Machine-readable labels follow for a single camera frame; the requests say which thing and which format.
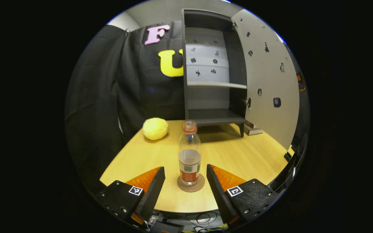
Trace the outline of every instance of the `plastic bottle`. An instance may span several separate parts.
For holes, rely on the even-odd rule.
[[[194,121],[185,121],[182,130],[178,150],[179,172],[182,183],[193,186],[198,182],[201,167],[201,140]]]

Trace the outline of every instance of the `bottle cap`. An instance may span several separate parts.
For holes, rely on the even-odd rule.
[[[197,124],[195,121],[185,121],[183,130],[185,133],[195,133],[197,131]]]

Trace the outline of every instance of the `black shelf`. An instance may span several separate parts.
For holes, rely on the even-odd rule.
[[[198,126],[246,122],[242,116],[229,109],[189,109],[188,119],[196,121]]]

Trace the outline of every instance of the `letter f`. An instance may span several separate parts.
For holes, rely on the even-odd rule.
[[[145,45],[158,43],[159,37],[163,37],[165,30],[169,30],[169,25],[161,25],[153,28],[148,28],[149,34],[148,39],[145,41]]]

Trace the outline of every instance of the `yellow ball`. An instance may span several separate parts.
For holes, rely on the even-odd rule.
[[[143,134],[147,139],[158,140],[168,133],[168,122],[161,118],[150,118],[143,123]]]

